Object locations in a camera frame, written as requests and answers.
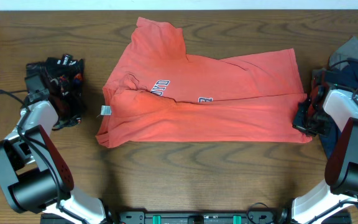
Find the red soccer t-shirt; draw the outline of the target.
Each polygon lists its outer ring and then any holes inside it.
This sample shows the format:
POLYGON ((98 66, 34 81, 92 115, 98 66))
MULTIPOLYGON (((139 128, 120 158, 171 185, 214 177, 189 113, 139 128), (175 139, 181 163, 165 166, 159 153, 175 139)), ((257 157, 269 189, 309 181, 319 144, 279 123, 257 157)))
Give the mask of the red soccer t-shirt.
POLYGON ((103 86, 96 135, 113 148, 136 142, 296 142, 306 99, 293 49, 213 59, 186 52, 181 28, 140 17, 103 86))

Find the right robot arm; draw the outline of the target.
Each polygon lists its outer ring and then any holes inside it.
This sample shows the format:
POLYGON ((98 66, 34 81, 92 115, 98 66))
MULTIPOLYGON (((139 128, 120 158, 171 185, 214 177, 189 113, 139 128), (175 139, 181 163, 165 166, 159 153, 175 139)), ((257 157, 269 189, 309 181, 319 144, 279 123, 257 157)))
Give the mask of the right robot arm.
POLYGON ((327 136, 338 128, 340 138, 329 157, 324 179, 307 194, 293 199, 279 223, 322 223, 338 211, 358 205, 358 95, 334 83, 332 71, 313 75, 312 91, 298 105, 293 128, 307 136, 327 136))

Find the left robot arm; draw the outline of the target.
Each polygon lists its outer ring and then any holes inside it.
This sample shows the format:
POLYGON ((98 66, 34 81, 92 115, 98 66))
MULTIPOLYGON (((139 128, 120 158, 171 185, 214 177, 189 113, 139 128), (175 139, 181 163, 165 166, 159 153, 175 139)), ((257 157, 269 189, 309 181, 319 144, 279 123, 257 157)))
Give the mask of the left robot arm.
POLYGON ((0 141, 0 187, 17 213, 40 214, 41 223, 116 223, 102 200, 75 187, 50 139, 63 105, 46 75, 25 77, 20 119, 0 141))

